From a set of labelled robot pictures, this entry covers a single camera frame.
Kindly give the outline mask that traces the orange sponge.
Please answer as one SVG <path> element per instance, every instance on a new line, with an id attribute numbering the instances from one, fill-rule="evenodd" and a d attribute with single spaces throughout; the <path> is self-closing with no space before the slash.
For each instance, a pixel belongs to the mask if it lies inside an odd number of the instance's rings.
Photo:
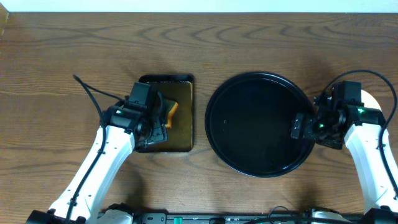
<path id="1" fill-rule="evenodd" d="M 172 120 L 175 112 L 178 109 L 179 104 L 170 99 L 164 100 L 164 118 L 165 118 L 165 127 L 171 128 L 172 127 Z"/>

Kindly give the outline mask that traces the yellow plate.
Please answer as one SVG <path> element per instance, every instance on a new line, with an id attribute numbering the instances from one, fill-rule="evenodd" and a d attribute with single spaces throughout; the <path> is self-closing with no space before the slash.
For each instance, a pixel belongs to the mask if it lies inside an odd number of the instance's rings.
<path id="1" fill-rule="evenodd" d="M 375 97 L 373 97 L 370 93 L 361 90 L 361 101 L 364 104 L 365 108 L 372 108 L 377 110 L 382 110 L 380 104 L 377 102 Z"/>

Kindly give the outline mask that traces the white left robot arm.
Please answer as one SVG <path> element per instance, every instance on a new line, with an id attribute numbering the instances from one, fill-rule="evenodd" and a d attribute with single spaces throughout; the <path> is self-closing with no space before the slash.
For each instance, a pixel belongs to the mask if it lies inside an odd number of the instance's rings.
<path id="1" fill-rule="evenodd" d="M 168 140 L 166 130 L 178 103 L 161 103 L 153 110 L 123 101 L 103 113 L 101 127 L 73 180 L 47 212 L 32 211 L 28 223 L 132 223 L 134 214 L 121 203 L 100 213 L 103 200 L 121 165 L 135 149 Z"/>

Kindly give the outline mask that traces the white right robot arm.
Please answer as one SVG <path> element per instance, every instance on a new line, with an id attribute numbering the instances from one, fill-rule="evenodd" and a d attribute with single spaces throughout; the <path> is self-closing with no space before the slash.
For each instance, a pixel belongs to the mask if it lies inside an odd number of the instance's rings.
<path id="1" fill-rule="evenodd" d="M 377 100 L 360 96 L 330 96 L 316 115 L 297 113 L 291 136 L 341 149 L 355 164 L 364 196 L 360 223 L 397 223 L 397 164 L 389 144 L 386 120 Z"/>

